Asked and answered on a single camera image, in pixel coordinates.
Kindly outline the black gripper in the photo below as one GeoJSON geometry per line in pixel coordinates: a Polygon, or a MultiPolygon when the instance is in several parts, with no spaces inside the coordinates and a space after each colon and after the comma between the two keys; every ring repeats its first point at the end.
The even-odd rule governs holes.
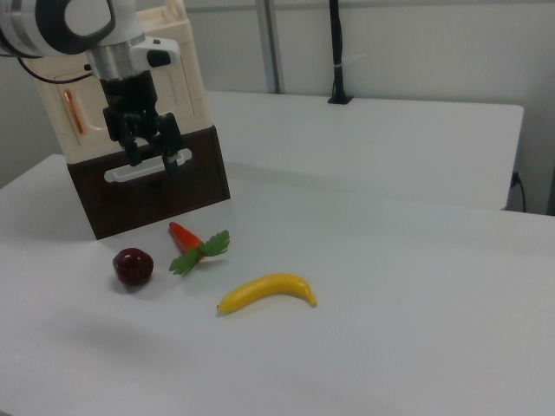
{"type": "Polygon", "coordinates": [[[117,142],[127,156],[130,166],[142,162],[139,147],[131,130],[154,130],[148,143],[162,158],[166,172],[178,171],[177,158],[182,139],[172,113],[159,114],[158,95],[150,71],[117,80],[101,80],[108,106],[103,109],[109,138],[117,142]]]}

